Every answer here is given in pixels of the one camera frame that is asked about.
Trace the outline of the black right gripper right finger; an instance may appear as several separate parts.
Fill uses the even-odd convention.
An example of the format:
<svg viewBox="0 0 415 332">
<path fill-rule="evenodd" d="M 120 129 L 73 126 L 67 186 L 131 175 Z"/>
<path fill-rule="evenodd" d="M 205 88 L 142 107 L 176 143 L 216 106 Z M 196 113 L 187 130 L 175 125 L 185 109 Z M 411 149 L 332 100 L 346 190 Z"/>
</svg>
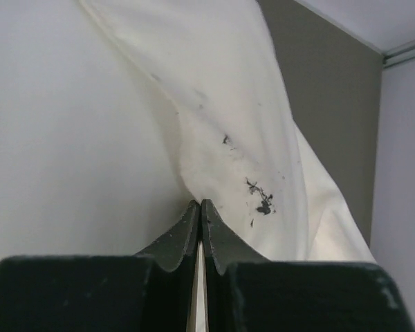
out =
<svg viewBox="0 0 415 332">
<path fill-rule="evenodd" d="M 360 262 L 270 261 L 201 204 L 209 331 L 414 331 L 393 279 Z"/>
</svg>

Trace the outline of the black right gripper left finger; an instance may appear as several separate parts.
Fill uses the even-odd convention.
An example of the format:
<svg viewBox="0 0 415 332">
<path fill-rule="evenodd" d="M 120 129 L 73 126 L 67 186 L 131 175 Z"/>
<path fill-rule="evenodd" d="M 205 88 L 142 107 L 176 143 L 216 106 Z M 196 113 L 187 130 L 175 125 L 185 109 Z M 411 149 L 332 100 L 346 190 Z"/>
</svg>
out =
<svg viewBox="0 0 415 332">
<path fill-rule="evenodd" d="M 186 331 L 200 206 L 134 255 L 0 261 L 0 331 Z"/>
</svg>

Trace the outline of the cream pillowcase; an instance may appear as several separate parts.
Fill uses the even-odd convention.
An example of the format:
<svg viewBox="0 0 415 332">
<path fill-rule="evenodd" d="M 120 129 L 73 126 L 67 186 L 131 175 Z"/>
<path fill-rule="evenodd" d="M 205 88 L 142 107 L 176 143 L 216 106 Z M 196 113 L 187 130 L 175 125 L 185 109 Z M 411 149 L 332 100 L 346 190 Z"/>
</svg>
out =
<svg viewBox="0 0 415 332">
<path fill-rule="evenodd" d="M 175 108 L 188 192 L 272 261 L 372 253 L 295 124 L 256 1 L 83 1 L 120 52 Z"/>
</svg>

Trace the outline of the white pillow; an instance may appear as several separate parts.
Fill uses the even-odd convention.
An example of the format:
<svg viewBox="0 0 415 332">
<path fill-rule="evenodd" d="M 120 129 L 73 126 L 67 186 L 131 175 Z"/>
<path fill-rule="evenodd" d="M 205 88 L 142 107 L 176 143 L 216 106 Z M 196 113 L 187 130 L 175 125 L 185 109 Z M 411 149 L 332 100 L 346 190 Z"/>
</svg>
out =
<svg viewBox="0 0 415 332">
<path fill-rule="evenodd" d="M 148 245 L 190 199 L 177 131 L 77 1 L 0 1 L 0 259 Z"/>
</svg>

